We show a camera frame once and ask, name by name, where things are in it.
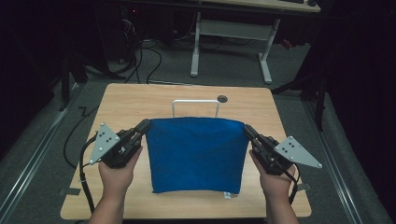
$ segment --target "gray carpet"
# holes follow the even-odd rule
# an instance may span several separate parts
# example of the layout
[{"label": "gray carpet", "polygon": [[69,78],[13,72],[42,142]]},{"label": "gray carpet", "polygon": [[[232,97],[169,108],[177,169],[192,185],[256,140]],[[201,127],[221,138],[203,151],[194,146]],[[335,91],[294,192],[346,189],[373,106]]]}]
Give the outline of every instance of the gray carpet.
[{"label": "gray carpet", "polygon": [[[284,49],[274,45],[268,63],[273,74],[274,83],[263,83],[261,69],[256,54],[243,52],[230,53],[230,46],[221,46],[216,50],[202,50],[200,74],[190,77],[191,46],[172,48],[157,45],[153,49],[162,55],[162,63],[150,80],[197,85],[219,86],[247,86],[276,88],[294,79],[294,76],[304,59],[309,46],[295,49]],[[141,82],[145,82],[147,75],[158,64],[159,56],[150,50],[143,50],[143,60],[139,67]],[[113,69],[121,65],[111,63]],[[106,85],[116,82],[107,77],[90,76],[88,83],[81,86],[81,92],[69,106],[58,131],[49,143],[49,151],[36,171],[31,183],[23,193],[18,205],[12,213],[8,223],[75,223],[76,221],[62,220],[60,211],[64,202],[62,189],[69,186],[74,174],[63,156],[64,142],[74,126],[81,120],[82,106],[87,111],[100,104]],[[130,83],[136,83],[134,74]],[[54,89],[56,97],[32,120],[20,140],[10,150],[7,157],[0,162],[0,178],[3,180],[0,190],[0,202],[3,202],[12,186],[17,181],[23,167],[39,144],[46,128],[58,115],[57,109],[61,105],[60,87]],[[300,166],[303,180],[312,187],[307,192],[312,206],[312,215],[301,218],[301,223],[349,223],[347,213],[338,197],[334,183],[324,162],[321,143],[312,125],[310,116],[306,113],[304,103],[294,92],[276,95],[276,106],[287,135],[293,135],[320,161],[324,168],[312,169]],[[359,162],[353,155],[341,125],[332,109],[329,99],[326,101],[324,113],[324,135],[332,148],[332,152],[350,192],[355,199],[363,223],[391,223],[382,205],[377,200],[370,182],[362,171]],[[67,145],[67,156],[71,162],[77,164],[78,153],[89,133],[95,113],[85,118],[76,128]],[[243,223],[258,223],[258,220],[243,220]]]}]

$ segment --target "blue cloth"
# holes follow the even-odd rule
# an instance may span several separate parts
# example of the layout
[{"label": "blue cloth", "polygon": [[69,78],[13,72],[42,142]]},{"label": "blue cloth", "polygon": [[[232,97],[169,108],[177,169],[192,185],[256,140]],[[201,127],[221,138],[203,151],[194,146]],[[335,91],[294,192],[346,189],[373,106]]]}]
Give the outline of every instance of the blue cloth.
[{"label": "blue cloth", "polygon": [[230,119],[151,119],[146,138],[154,193],[239,193],[248,149],[244,127]]}]

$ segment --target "metal desk leg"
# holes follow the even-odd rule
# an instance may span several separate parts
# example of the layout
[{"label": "metal desk leg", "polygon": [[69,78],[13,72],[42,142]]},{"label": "metal desk leg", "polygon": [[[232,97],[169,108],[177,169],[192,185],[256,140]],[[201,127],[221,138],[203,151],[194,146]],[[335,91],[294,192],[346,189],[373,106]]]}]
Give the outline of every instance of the metal desk leg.
[{"label": "metal desk leg", "polygon": [[267,57],[268,57],[268,53],[270,52],[271,46],[274,42],[274,38],[275,38],[277,27],[279,26],[279,23],[280,23],[280,19],[276,19],[274,22],[274,25],[271,29],[271,32],[269,34],[265,52],[259,53],[260,64],[262,65],[262,75],[264,76],[264,82],[267,84],[272,83],[271,74],[270,74],[270,71],[268,69],[268,64],[267,64]]},{"label": "metal desk leg", "polygon": [[200,32],[201,32],[201,12],[197,12],[197,22],[195,28],[195,46],[194,46],[194,52],[192,53],[192,62],[191,62],[192,77],[198,76]]}]

